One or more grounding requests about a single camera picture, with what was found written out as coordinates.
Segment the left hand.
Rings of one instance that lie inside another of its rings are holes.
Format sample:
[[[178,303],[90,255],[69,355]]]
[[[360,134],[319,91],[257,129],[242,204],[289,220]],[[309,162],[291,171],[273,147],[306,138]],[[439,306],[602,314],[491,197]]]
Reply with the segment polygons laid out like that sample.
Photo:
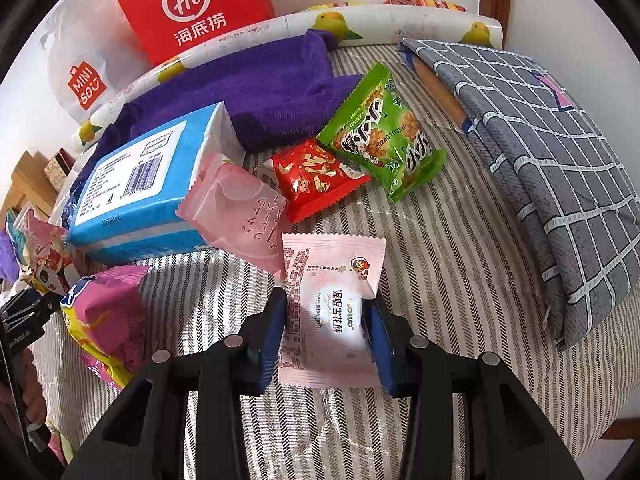
[[[31,424],[41,425],[47,418],[47,402],[43,396],[42,385],[38,380],[38,374],[34,365],[34,356],[29,348],[22,352],[24,366],[23,402],[25,413]],[[11,390],[5,385],[1,386],[1,416],[14,434],[19,434],[20,423],[15,415]]]

